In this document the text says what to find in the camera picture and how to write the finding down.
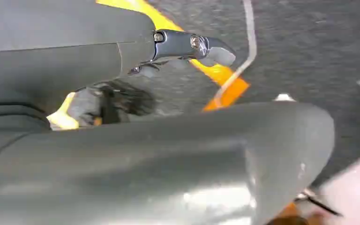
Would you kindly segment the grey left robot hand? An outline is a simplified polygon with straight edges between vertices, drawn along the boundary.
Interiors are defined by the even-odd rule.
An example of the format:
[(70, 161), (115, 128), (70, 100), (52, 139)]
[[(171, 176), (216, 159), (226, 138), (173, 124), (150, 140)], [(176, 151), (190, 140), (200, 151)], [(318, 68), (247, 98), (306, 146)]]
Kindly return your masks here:
[(263, 225), (334, 148), (311, 104), (249, 103), (52, 131), (66, 95), (161, 57), (231, 65), (215, 38), (92, 0), (0, 0), (0, 225)]

